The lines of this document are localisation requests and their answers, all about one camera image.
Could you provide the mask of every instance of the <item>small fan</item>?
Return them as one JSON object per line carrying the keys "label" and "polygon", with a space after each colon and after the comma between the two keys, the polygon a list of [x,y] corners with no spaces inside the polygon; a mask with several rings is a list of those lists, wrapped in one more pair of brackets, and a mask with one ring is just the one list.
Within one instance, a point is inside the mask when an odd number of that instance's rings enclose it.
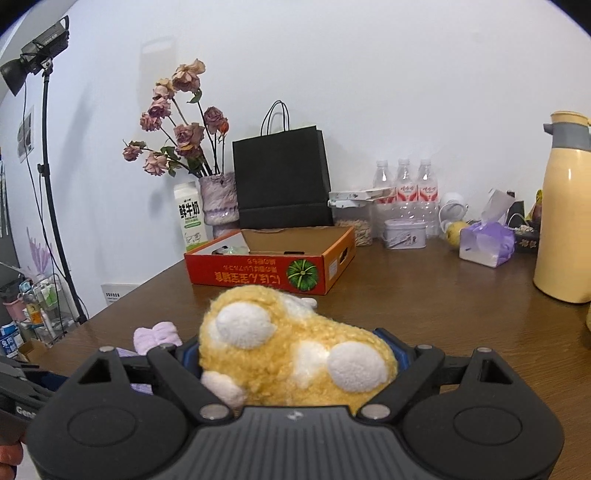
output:
{"label": "small fan", "polygon": [[459,222],[468,211],[468,205],[462,195],[456,192],[446,193],[441,198],[439,224],[445,233],[453,222]]}

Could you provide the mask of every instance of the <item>human hand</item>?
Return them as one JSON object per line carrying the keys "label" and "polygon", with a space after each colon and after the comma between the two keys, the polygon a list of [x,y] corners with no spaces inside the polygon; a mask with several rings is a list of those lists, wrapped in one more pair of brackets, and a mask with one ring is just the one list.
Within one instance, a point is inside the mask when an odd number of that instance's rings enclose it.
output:
{"label": "human hand", "polygon": [[0,480],[14,480],[15,469],[22,462],[22,444],[0,446]]}

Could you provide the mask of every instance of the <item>lemon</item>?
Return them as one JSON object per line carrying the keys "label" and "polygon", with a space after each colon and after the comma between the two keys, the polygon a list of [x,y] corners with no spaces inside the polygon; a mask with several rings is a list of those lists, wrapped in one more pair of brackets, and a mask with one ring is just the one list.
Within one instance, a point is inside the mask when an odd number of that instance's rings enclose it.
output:
{"label": "lemon", "polygon": [[466,222],[453,222],[447,227],[447,243],[453,248],[460,248],[460,231],[466,228],[468,225]]}

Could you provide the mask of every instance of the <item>pumpkin illustration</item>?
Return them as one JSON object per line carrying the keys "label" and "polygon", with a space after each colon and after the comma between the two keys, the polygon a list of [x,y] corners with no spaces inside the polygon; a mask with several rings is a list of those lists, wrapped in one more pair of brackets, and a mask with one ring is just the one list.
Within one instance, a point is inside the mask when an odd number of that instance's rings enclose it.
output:
{"label": "pumpkin illustration", "polygon": [[287,279],[300,291],[310,291],[318,285],[318,269],[309,260],[294,260],[287,267]]}

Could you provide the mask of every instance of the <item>red cardboard box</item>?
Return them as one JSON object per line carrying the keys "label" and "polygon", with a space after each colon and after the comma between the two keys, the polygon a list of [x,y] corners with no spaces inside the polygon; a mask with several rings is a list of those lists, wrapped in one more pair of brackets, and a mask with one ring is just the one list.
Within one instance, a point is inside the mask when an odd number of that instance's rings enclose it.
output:
{"label": "red cardboard box", "polygon": [[[249,253],[220,253],[228,248]],[[236,230],[185,253],[185,262],[198,285],[257,284],[324,295],[354,256],[353,227],[319,226]]]}

